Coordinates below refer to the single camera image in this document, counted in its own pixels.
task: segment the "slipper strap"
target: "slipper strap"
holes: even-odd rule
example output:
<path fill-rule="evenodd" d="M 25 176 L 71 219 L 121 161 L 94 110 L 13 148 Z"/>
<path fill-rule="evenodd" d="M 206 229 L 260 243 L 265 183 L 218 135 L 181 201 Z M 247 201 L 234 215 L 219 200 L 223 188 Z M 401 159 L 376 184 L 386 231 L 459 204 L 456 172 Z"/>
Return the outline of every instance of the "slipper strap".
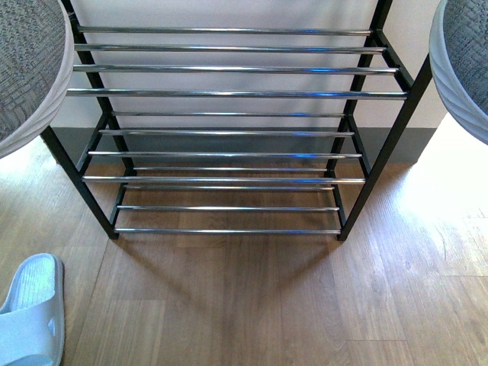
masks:
<path fill-rule="evenodd" d="M 54 300 L 0 315 L 0 366 L 32 355 L 53 359 L 56 337 L 48 324 L 56 315 Z"/>

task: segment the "gray baseboard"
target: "gray baseboard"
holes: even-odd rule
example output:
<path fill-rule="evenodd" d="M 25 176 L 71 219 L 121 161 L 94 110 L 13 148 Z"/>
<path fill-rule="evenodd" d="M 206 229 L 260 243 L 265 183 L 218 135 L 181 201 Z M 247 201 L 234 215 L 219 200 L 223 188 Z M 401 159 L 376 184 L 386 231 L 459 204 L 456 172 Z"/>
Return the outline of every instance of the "gray baseboard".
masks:
<path fill-rule="evenodd" d="M 59 137 L 73 162 L 78 162 L 86 142 L 90 139 L 92 129 L 90 128 L 71 128 L 54 127 L 56 135 Z M 361 138 L 371 162 L 374 162 L 380 148 L 385 141 L 389 128 L 363 127 L 360 129 Z M 407 128 L 402 135 L 390 162 L 417 162 L 427 143 L 432 138 L 435 128 Z M 290 138 L 249 138 L 243 142 L 242 138 L 232 137 L 155 137 L 145 136 L 127 137 L 127 145 L 132 151 L 201 151 L 201 152 L 246 152 L 256 151 L 262 153 L 328 153 L 333 139 L 321 140 L 308 139 L 306 137 Z M 106 136 L 102 138 L 98 146 L 100 151 L 116 151 L 113 140 Z M 343 149 L 344 153 L 353 153 L 354 147 L 349 139 L 346 140 Z M 96 158 L 94 163 L 119 162 L 119 159 Z"/>

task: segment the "rack leg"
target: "rack leg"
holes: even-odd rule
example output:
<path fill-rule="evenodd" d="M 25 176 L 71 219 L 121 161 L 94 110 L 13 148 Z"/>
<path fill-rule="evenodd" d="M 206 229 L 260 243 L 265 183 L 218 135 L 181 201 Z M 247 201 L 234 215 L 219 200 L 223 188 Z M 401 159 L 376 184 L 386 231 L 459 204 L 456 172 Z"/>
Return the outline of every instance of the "rack leg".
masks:
<path fill-rule="evenodd" d="M 359 159 L 359 163 L 361 164 L 364 177 L 367 178 L 369 177 L 369 173 L 371 171 L 371 164 L 369 163 L 368 156 L 366 155 L 366 149 L 364 148 L 361 135 L 359 134 L 358 125 L 356 124 L 356 120 L 353 116 L 349 116 L 348 125 L 350 131 L 355 133 L 355 135 L 352 137 L 352 143 L 354 144 L 356 152 L 362 154 L 362 157 Z"/>
<path fill-rule="evenodd" d="M 73 36 L 75 38 L 76 43 L 86 44 L 86 38 L 83 33 L 78 30 L 79 21 L 75 13 L 75 9 L 71 3 L 71 0 L 62 0 L 63 5 L 66 9 L 66 12 L 69 14 L 69 20 L 71 21 L 71 28 L 73 32 Z M 90 51 L 81 51 L 78 52 L 78 56 L 80 61 L 85 65 L 92 65 L 95 64 L 95 60 L 93 59 L 93 55 Z M 104 83 L 100 77 L 98 72 L 90 72 L 87 74 L 88 80 L 92 88 L 104 88 Z M 108 116 L 108 126 L 112 130 L 119 130 L 120 126 L 117 121 L 117 118 L 112 114 L 114 111 L 110 99 L 107 97 L 97 97 L 97 101 L 100 104 L 100 108 L 103 114 Z M 127 152 L 129 148 L 127 147 L 127 143 L 123 136 L 114 136 L 115 146 L 117 147 L 118 151 L 120 152 Z M 130 171 L 131 175 L 135 175 L 134 170 L 134 163 L 131 158 L 123 158 L 122 162 L 127 170 Z"/>
<path fill-rule="evenodd" d="M 68 153 L 64 150 L 63 145 L 59 141 L 53 129 L 51 127 L 46 128 L 40 136 L 53 154 L 56 161 L 63 167 L 69 180 L 75 185 L 78 193 L 80 193 L 82 198 L 85 200 L 101 227 L 103 227 L 111 239 L 117 239 L 118 234 L 115 233 L 114 226 L 108 221 L 104 212 L 98 205 L 98 202 L 95 200 L 95 197 L 93 197 L 93 194 L 88 189 L 88 186 L 82 181 L 81 175 L 69 158 Z"/>
<path fill-rule="evenodd" d="M 409 123 L 413 112 L 417 108 L 417 105 L 419 104 L 420 99 L 424 95 L 424 92 L 429 86 L 431 80 L 432 71 L 430 69 L 429 55 L 427 55 L 422 65 L 422 68 L 420 69 L 419 74 L 417 75 L 417 78 L 413 83 L 413 87 L 409 94 L 409 97 L 403 104 L 400 112 L 398 113 L 398 117 L 396 117 L 395 123 L 393 124 L 393 127 L 388 134 L 388 137 L 385 140 L 383 147 L 381 148 L 380 154 L 378 155 L 376 162 L 373 165 L 371 173 L 366 180 L 363 188 L 361 189 L 361 192 L 359 193 L 358 199 L 356 200 L 356 203 L 352 208 L 351 213 L 349 214 L 348 219 L 345 222 L 345 225 L 342 228 L 341 234 L 338 236 L 339 240 L 347 239 L 353 225 L 359 217 L 361 210 L 366 204 L 366 200 L 369 198 L 371 192 L 373 191 L 374 185 L 379 179 L 381 172 L 387 164 L 391 153 L 393 152 L 395 146 L 400 140 L 400 137 L 402 136 L 406 125 Z"/>
<path fill-rule="evenodd" d="M 393 0 L 378 0 L 376 4 L 376 9 L 374 10 L 373 19 L 371 21 L 370 29 L 372 31 L 376 31 L 378 29 L 383 29 L 384 24 L 387 20 L 388 13 L 390 12 L 391 4 Z M 365 47 L 372 47 L 376 44 L 374 39 L 374 34 L 369 35 L 364 42 Z M 358 67 L 369 67 L 371 65 L 371 61 L 373 60 L 372 55 L 361 55 L 358 62 Z M 352 79 L 351 84 L 351 91 L 353 92 L 360 92 L 363 89 L 364 82 L 366 80 L 366 76 L 364 75 L 356 75 Z M 343 117 L 339 123 L 339 127 L 337 129 L 338 132 L 347 132 L 348 131 L 348 119 L 354 114 L 356 109 L 356 105 L 358 105 L 358 101 L 347 101 L 344 106 L 344 114 L 346 117 Z M 342 151 L 342 145 L 344 144 L 344 138 L 338 137 L 334 139 L 334 143 L 332 145 L 331 153 L 339 154 Z M 327 171 L 326 172 L 333 172 L 336 169 L 337 160 L 329 160 L 327 162 Z"/>

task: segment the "black metal frame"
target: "black metal frame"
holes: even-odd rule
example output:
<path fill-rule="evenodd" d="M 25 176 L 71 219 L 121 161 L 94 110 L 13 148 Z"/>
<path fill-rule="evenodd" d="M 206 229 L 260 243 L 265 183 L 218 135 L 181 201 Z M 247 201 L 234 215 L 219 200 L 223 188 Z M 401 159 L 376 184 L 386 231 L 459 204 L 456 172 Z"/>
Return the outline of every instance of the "black metal frame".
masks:
<path fill-rule="evenodd" d="M 359 133 L 358 126 L 355 122 L 354 119 L 354 112 L 358 103 L 358 99 L 360 98 L 373 98 L 377 97 L 379 95 L 368 95 L 368 93 L 363 92 L 363 86 L 365 79 L 367 77 L 366 72 L 361 72 L 361 70 L 365 70 L 366 68 L 369 68 L 371 66 L 371 61 L 373 59 L 373 55 L 375 52 L 364 52 L 364 50 L 361 50 L 361 52 L 358 51 L 359 54 L 361 54 L 359 62 L 358 62 L 358 68 L 356 69 L 343 69 L 343 70 L 323 70 L 323 72 L 329 72 L 329 73 L 340 73 L 340 72 L 350 72 L 354 73 L 354 78 L 352 81 L 351 88 L 349 89 L 348 92 L 343 93 L 340 95 L 340 93 L 336 93 L 337 95 L 333 95 L 333 93 L 309 93 L 308 95 L 305 95 L 304 93 L 301 93 L 299 95 L 292 95 L 290 93 L 274 93 L 273 95 L 263 95 L 262 92 L 260 93 L 255 93 L 256 95 L 212 95 L 209 94 L 208 92 L 202 92 L 199 95 L 196 95 L 194 91 L 189 92 L 186 96 L 198 96 L 198 97 L 218 97 L 222 98 L 223 96 L 226 97 L 239 97 L 241 98 L 242 96 L 247 97 L 247 98 L 254 98 L 256 96 L 260 96 L 262 98 L 338 98 L 338 95 L 340 98 L 345 98 L 347 101 L 345 103 L 344 111 L 342 114 L 339 114 L 341 116 L 341 120 L 339 123 L 339 127 L 337 129 L 337 134 L 335 136 L 333 145 L 332 145 L 332 150 L 331 150 L 331 156 L 333 156 L 331 159 L 328 160 L 326 170 L 324 173 L 324 178 L 322 180 L 325 183 L 328 183 L 329 187 L 332 187 L 332 192 L 333 192 L 333 198 L 335 201 L 335 205 L 337 206 L 336 212 L 338 214 L 339 218 L 339 223 L 340 223 L 340 231 L 337 233 L 338 234 L 338 239 L 339 240 L 346 240 L 348 237 L 348 234 L 351 232 L 352 227 L 354 226 L 356 220 L 358 219 L 358 216 L 364 207 L 366 200 L 368 199 L 369 195 L 371 194 L 378 178 L 380 177 L 381 172 L 384 169 L 384 166 L 387 163 L 387 160 L 390 158 L 395 146 L 397 145 L 403 131 L 406 128 L 406 125 L 408 124 L 411 116 L 413 115 L 413 112 L 415 111 L 422 95 L 424 94 L 425 90 L 427 89 L 427 86 L 432 78 L 431 70 L 430 70 L 430 62 L 429 62 L 429 56 L 426 57 L 425 62 L 423 63 L 422 68 L 420 69 L 419 74 L 417 75 L 416 80 L 414 81 L 413 78 L 410 76 L 408 71 L 406 70 L 406 67 L 403 65 L 401 59 L 398 57 L 396 54 L 394 48 L 388 41 L 387 37 L 385 36 L 383 32 L 384 24 L 386 22 L 388 12 L 390 10 L 390 7 L 392 5 L 393 0 L 379 0 L 377 2 L 377 6 L 374 12 L 374 16 L 371 22 L 370 30 L 369 32 L 364 32 L 367 34 L 366 41 L 364 42 L 364 47 L 365 49 L 370 49 L 370 47 L 376 47 L 377 49 L 381 49 L 380 52 L 383 55 L 383 58 L 390 68 L 394 68 L 396 71 L 394 73 L 394 77 L 400 86 L 400 88 L 403 91 L 403 95 L 394 95 L 390 94 L 387 97 L 388 98 L 401 98 L 404 99 L 403 106 L 399 112 L 399 114 L 396 117 L 395 123 L 393 127 L 391 128 L 391 131 L 384 142 L 384 145 L 380 151 L 379 156 L 377 157 L 374 165 L 371 167 L 368 157 L 366 155 L 366 151 L 363 145 L 363 142 L 361 141 L 361 135 Z M 119 233 L 127 233 L 127 232 L 159 232 L 159 233 L 176 233 L 178 230 L 153 230 L 153 229 L 141 229 L 141 230 L 125 230 L 125 229 L 116 229 L 116 222 L 117 222 L 117 217 L 120 213 L 120 205 L 122 205 L 124 201 L 124 195 L 127 191 L 127 189 L 130 187 L 128 185 L 128 182 L 133 180 L 133 178 L 136 178 L 137 174 L 137 168 L 134 164 L 134 161 L 132 159 L 133 156 L 137 156 L 137 152 L 131 152 L 126 144 L 126 140 L 124 138 L 124 134 L 113 134 L 112 137 L 114 139 L 115 145 L 117 147 L 117 153 L 121 158 L 122 162 L 124 163 L 125 166 L 125 172 L 124 176 L 120 177 L 118 180 L 116 179 L 115 181 L 120 182 L 120 187 L 119 191 L 117 193 L 117 197 L 115 200 L 115 205 L 112 210 L 110 218 L 107 218 L 105 214 L 103 213 L 102 209 L 98 205 L 98 202 L 88 189 L 88 186 L 86 185 L 87 181 L 91 181 L 90 178 L 85 177 L 84 174 L 86 173 L 90 162 L 92 160 L 94 151 L 97 149 L 98 144 L 101 141 L 102 138 L 102 133 L 101 131 L 109 129 L 109 130 L 120 130 L 119 123 L 117 121 L 117 115 L 120 115 L 116 112 L 114 112 L 114 109 L 112 108 L 109 95 L 124 95 L 124 94 L 129 94 L 133 96 L 144 96 L 144 95 L 151 95 L 155 94 L 154 91 L 128 91 L 126 89 L 124 90 L 119 90 L 119 89 L 106 89 L 104 86 L 104 83 L 102 82 L 102 79 L 100 77 L 99 72 L 103 72 L 104 67 L 92 67 L 95 64 L 95 61 L 92 56 L 92 50 L 97 50 L 97 49 L 103 49 L 104 46 L 96 46 L 96 47 L 91 47 L 87 44 L 87 41 L 84 36 L 84 32 L 89 32 L 89 31 L 96 31 L 97 29 L 94 29 L 96 27 L 82 27 L 80 26 L 80 23 L 78 21 L 78 18 L 76 17 L 75 10 L 71 4 L 70 0 L 63 0 L 63 4 L 69 13 L 69 17 L 71 20 L 71 25 L 72 25 L 72 30 L 74 33 L 74 38 L 75 42 L 77 43 L 76 50 L 79 54 L 80 60 L 82 61 L 83 65 L 86 65 L 86 67 L 83 66 L 78 66 L 75 69 L 78 69 L 77 71 L 84 71 L 87 72 L 88 80 L 90 81 L 90 84 L 92 86 L 92 89 L 84 89 L 84 90 L 71 90 L 69 91 L 69 95 L 94 95 L 96 96 L 98 103 L 100 104 L 102 115 L 100 117 L 100 120 L 98 121 L 94 132 L 88 141 L 85 151 L 82 154 L 81 159 L 79 160 L 77 165 L 74 165 L 70 158 L 68 157 L 66 151 L 63 148 L 63 145 L 61 142 L 58 140 L 56 137 L 56 134 L 53 132 L 53 130 L 48 127 L 43 133 L 42 133 L 42 138 L 44 142 L 47 144 L 49 147 L 51 153 L 54 155 L 56 158 L 57 162 L 64 168 L 66 171 L 66 174 L 69 176 L 70 180 L 72 183 L 75 185 L 76 189 L 79 191 L 80 195 L 83 197 L 85 200 L 86 204 L 90 208 L 90 210 L 93 212 L 99 223 L 102 225 L 108 236 L 112 239 L 116 239 L 119 235 Z M 101 27 L 98 28 L 98 31 L 113 31 L 113 28 L 105 28 L 102 29 Z M 152 33 L 151 29 L 146 29 L 146 28 L 139 28 L 136 30 L 133 30 L 135 33 Z M 234 34 L 234 33 L 239 33 L 239 30 L 232 30 L 232 31 L 227 31 L 224 29 L 196 29 L 196 28 L 180 28 L 180 29 L 165 29 L 165 28 L 160 28 L 156 33 L 180 33 L 180 34 L 191 34 L 191 33 L 197 33 L 197 32 L 206 32 L 206 33 L 229 33 L 229 34 Z M 249 34 L 302 34 L 303 31 L 301 30 L 241 30 L 241 33 L 249 33 Z M 236 50 L 236 52 L 304 52 L 303 50 L 299 49 L 292 49 L 292 50 L 278 50 L 277 48 L 274 49 L 268 49 L 268 50 L 245 50 L 241 48 L 240 50 Z M 317 52 L 351 52 L 351 50 L 337 50 L 337 49 L 321 49 L 317 50 Z M 171 70 L 171 68 L 166 67 L 165 68 L 166 72 L 187 72 L 188 70 L 184 69 L 179 69 L 179 70 Z M 204 70 L 201 69 L 199 70 L 200 72 L 205 72 L 205 71 L 212 71 L 212 70 Z M 213 70 L 213 71 L 218 71 L 218 72 L 233 72 L 235 70 L 227 69 L 227 70 Z M 294 70 L 289 70 L 289 69 L 275 69 L 275 70 L 269 70 L 269 69 L 254 69 L 254 70 L 248 70 L 248 72 L 276 72 L 276 73 L 300 73 L 300 72 L 310 72 L 310 70 L 306 69 L 294 69 Z M 172 95 L 171 92 L 168 91 L 156 91 L 156 94 L 159 96 L 166 96 L 166 97 L 172 97 L 172 96 L 179 96 L 178 93 L 176 95 Z M 293 114 L 282 114 L 279 117 L 306 117 L 305 115 L 303 116 L 297 116 Z M 339 158 L 344 157 L 344 154 L 341 154 L 342 151 L 342 146 L 345 142 L 345 138 L 349 135 L 346 136 L 346 134 L 341 134 L 341 133 L 350 133 L 352 135 L 352 142 L 355 147 L 356 153 L 358 154 L 358 161 L 361 164 L 361 169 L 364 174 L 364 186 L 361 189 L 361 193 L 358 195 L 358 198 L 354 204 L 354 207 L 352 208 L 351 212 L 349 215 L 346 214 L 343 204 L 342 204 L 342 198 L 341 198 L 341 193 L 339 190 L 339 184 L 341 183 L 348 183 L 347 179 L 340 179 L 336 177 L 336 164 L 339 160 Z M 194 187 L 194 189 L 203 189 L 202 187 Z M 250 187 L 249 190 L 258 190 L 262 189 L 262 187 Z M 275 189 L 281 189 L 281 190 L 286 190 L 286 187 L 278 187 Z M 313 190 L 315 188 L 313 187 L 308 187 L 308 188 L 300 188 L 297 189 L 306 191 L 306 190 Z M 309 233 L 336 233 L 337 230 L 316 230 L 314 232 L 309 232 Z M 290 233 L 305 233 L 302 232 L 301 230 L 180 230 L 180 233 L 270 233 L 270 234 L 290 234 Z"/>

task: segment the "metal shoe rack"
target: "metal shoe rack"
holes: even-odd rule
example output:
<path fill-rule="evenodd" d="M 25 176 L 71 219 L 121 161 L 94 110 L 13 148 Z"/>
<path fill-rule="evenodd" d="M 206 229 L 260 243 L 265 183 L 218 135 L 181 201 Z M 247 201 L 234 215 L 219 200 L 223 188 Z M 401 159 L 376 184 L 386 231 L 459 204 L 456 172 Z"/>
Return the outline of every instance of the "metal shoe rack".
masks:
<path fill-rule="evenodd" d="M 392 0 L 380 0 L 374 12 L 371 26 L 367 30 L 324 30 L 324 29 L 235 29 L 235 28 L 138 28 L 138 27 L 87 27 L 82 26 L 75 14 L 73 6 L 69 0 L 63 0 L 63 4 L 70 15 L 72 29 L 75 36 L 75 50 L 78 52 L 82 61 L 80 65 L 74 65 L 75 72 L 85 72 L 91 83 L 91 88 L 72 88 L 68 91 L 68 96 L 74 97 L 96 97 L 101 107 L 101 117 L 96 124 L 96 128 L 87 142 L 85 151 L 78 164 L 72 163 L 63 145 L 57 138 L 54 131 L 48 127 L 42 137 L 55 156 L 58 163 L 65 169 L 67 175 L 75 185 L 86 204 L 90 207 L 93 214 L 103 226 L 107 234 L 116 239 L 119 234 L 127 233 L 202 233 L 202 234 L 332 234 L 337 235 L 339 240 L 345 240 L 350 233 L 358 215 L 361 212 L 369 194 L 371 193 L 376 181 L 378 180 L 384 166 L 402 132 L 406 128 L 417 104 L 431 79 L 429 57 L 414 80 L 407 72 L 402 61 L 388 41 L 383 32 L 383 27 L 390 10 Z M 236 35 L 252 35 L 262 37 L 269 35 L 279 35 L 286 37 L 363 37 L 365 39 L 363 47 L 289 47 L 289 46 L 206 46 L 206 45 L 187 45 L 187 44 L 160 44 L 160 45 L 123 45 L 123 44 L 90 44 L 87 43 L 85 34 L 87 33 L 113 33 L 113 34 L 187 34 L 189 37 L 198 34 L 222 34 L 227 37 Z M 100 65 L 94 61 L 94 52 L 157 52 L 157 53 L 248 53 L 260 55 L 263 53 L 296 53 L 296 54 L 348 54 L 358 55 L 358 63 L 342 68 L 310 68 L 310 67 L 278 67 L 273 65 L 265 66 L 180 66 L 180 65 Z M 374 55 L 382 55 L 387 67 L 371 67 Z M 102 82 L 101 73 L 114 72 L 150 72 L 150 73 L 249 73 L 249 74 L 281 74 L 281 75 L 317 75 L 326 77 L 327 75 L 353 75 L 352 84 L 346 91 L 283 91 L 283 90 L 226 90 L 223 86 L 219 90 L 147 90 L 132 88 L 110 88 Z M 395 78 L 401 91 L 363 91 L 365 79 L 370 75 L 384 75 L 384 77 Z M 112 107 L 111 97 L 138 97 L 138 98 L 187 98 L 190 102 L 199 99 L 222 99 L 236 100 L 239 98 L 251 99 L 313 99 L 324 101 L 326 99 L 342 99 L 345 101 L 343 111 L 339 113 L 316 113 L 315 111 L 295 111 L 284 113 L 277 111 L 171 111 L 164 110 L 158 112 L 131 112 L 115 111 Z M 364 150 L 361 136 L 355 122 L 354 114 L 356 104 L 359 100 L 393 100 L 403 101 L 403 106 L 396 116 L 396 120 L 391 128 L 390 134 L 384 142 L 373 166 L 370 166 L 367 152 Z M 198 119 L 199 117 L 228 118 L 234 117 L 257 119 L 263 117 L 275 117 L 286 120 L 287 118 L 338 118 L 340 123 L 336 131 L 324 131 L 310 128 L 301 130 L 290 129 L 248 129 L 248 130 L 202 130 L 202 129 L 175 129 L 175 128 L 120 128 L 117 121 L 119 116 L 151 116 L 151 117 L 189 117 Z M 263 139 L 267 138 L 288 138 L 297 139 L 319 139 L 331 142 L 330 152 L 198 152 L 198 151 L 131 151 L 128 148 L 127 137 L 146 138 L 148 136 L 183 136 L 192 139 L 200 139 L 205 136 L 219 138 L 220 136 L 231 136 L 235 139 Z M 113 139 L 117 151 L 97 150 L 102 139 Z M 354 145 L 355 153 L 343 153 L 342 146 L 345 140 L 350 139 Z M 121 159 L 124 164 L 125 172 L 121 176 L 89 176 L 86 175 L 94 157 L 116 157 Z M 154 165 L 139 165 L 136 158 L 164 158 L 171 160 L 171 165 L 155 167 Z M 206 164 L 195 166 L 188 164 L 190 160 L 202 159 Z M 337 178 L 336 164 L 342 159 L 355 159 L 361 165 L 364 175 L 362 178 Z M 281 165 L 280 162 L 297 162 L 297 164 Z M 153 173 L 151 176 L 141 174 L 145 172 Z M 208 177 L 206 173 L 212 172 L 218 176 Z M 236 176 L 236 173 L 244 173 L 244 176 Z M 300 174 L 313 174 L 311 178 L 303 178 Z M 104 214 L 99 203 L 88 188 L 92 182 L 107 182 L 119 185 L 118 195 L 115 198 L 112 214 L 108 217 Z M 346 213 L 342 204 L 341 185 L 361 185 L 359 193 L 352 209 Z M 291 197 L 300 195 L 301 192 L 316 191 L 320 194 L 328 194 L 335 204 L 332 207 L 199 207 L 199 206 L 145 206 L 124 204 L 124 197 L 128 191 L 164 191 L 172 194 L 172 191 L 272 191 L 287 192 Z M 247 212 L 250 215 L 259 215 L 262 212 L 282 214 L 294 213 L 307 215 L 320 213 L 323 215 L 336 215 L 337 227 L 317 230 L 282 230 L 282 229 L 253 229 L 253 228 L 223 228 L 221 230 L 201 230 L 179 229 L 179 228 L 124 228 L 117 225 L 117 218 L 122 211 L 144 212 L 150 215 L 153 211 L 189 211 L 195 212 L 227 211 Z"/>

